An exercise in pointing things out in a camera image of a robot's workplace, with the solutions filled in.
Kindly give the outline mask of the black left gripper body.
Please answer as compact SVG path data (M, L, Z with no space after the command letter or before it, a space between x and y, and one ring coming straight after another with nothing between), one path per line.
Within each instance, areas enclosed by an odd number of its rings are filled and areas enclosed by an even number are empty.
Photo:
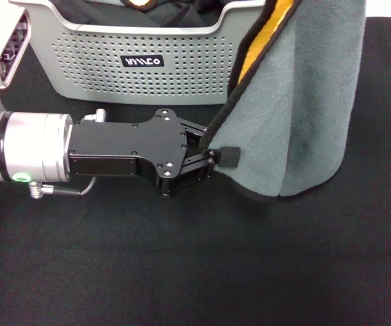
M187 136L175 112L160 109L145 122L76 123L67 151L72 175L140 176L168 196L187 153Z

